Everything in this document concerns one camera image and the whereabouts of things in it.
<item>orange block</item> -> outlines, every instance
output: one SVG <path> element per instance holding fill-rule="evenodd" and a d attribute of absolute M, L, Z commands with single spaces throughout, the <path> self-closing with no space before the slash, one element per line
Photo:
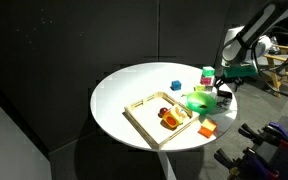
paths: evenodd
<path fill-rule="evenodd" d="M 202 123 L 202 127 L 198 131 L 198 133 L 209 138 L 214 133 L 216 126 L 217 126 L 216 123 L 214 123 L 212 120 L 205 119 L 204 122 Z"/>

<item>wooden crate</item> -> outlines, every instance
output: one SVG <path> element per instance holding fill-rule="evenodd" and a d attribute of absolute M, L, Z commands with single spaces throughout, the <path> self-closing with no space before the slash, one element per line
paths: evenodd
<path fill-rule="evenodd" d="M 162 107 L 169 109 L 174 104 L 181 106 L 188 117 L 183 121 L 183 124 L 171 129 L 158 116 L 158 113 Z M 191 111 L 166 93 L 156 92 L 151 96 L 125 106 L 125 115 L 152 148 L 161 149 L 164 144 L 189 127 L 193 120 L 198 120 L 199 114 Z"/>

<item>blue cube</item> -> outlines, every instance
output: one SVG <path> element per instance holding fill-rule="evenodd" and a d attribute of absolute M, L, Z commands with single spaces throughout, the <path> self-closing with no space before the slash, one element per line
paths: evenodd
<path fill-rule="evenodd" d="M 180 81 L 172 81 L 172 86 L 171 86 L 171 89 L 173 91 L 177 91 L 177 90 L 180 90 L 181 89 L 181 82 Z"/>

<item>chair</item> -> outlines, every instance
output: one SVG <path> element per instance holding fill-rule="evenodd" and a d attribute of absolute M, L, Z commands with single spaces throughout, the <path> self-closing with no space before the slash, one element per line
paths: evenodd
<path fill-rule="evenodd" d="M 260 66 L 268 66 L 270 69 L 274 68 L 278 65 L 281 65 L 283 62 L 287 60 L 288 57 L 288 46 L 280 46 L 279 47 L 281 55 L 271 55 L 265 54 L 263 57 L 258 58 L 258 64 Z M 284 68 L 285 74 L 288 75 L 288 66 Z M 288 82 L 288 76 L 279 76 L 274 72 L 270 72 L 270 76 L 266 76 L 268 81 L 272 81 L 273 86 L 279 90 L 280 86 L 283 82 Z M 280 98 L 281 95 L 279 93 L 274 93 L 276 97 Z"/>

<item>round white table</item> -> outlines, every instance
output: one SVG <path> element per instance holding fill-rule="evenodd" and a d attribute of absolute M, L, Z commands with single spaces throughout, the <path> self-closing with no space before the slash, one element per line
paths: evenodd
<path fill-rule="evenodd" d="M 203 146 L 223 135 L 234 122 L 237 115 L 237 102 L 233 94 L 229 109 L 215 108 L 206 118 L 216 124 L 216 131 L 206 138 L 197 131 L 200 121 L 194 121 L 187 129 L 167 142 L 161 149 L 152 148 L 133 125 L 123 115 L 124 107 L 155 92 L 165 92 L 182 102 L 184 93 L 193 92 L 199 83 L 202 70 L 176 63 L 145 63 L 121 69 L 106 77 L 95 88 L 90 107 L 95 121 L 112 138 L 128 146 L 147 151 L 156 151 L 160 157 L 165 175 L 175 179 L 166 152 L 183 151 Z M 173 91 L 171 82 L 181 82 L 181 90 Z M 223 84 L 220 90 L 232 92 Z"/>

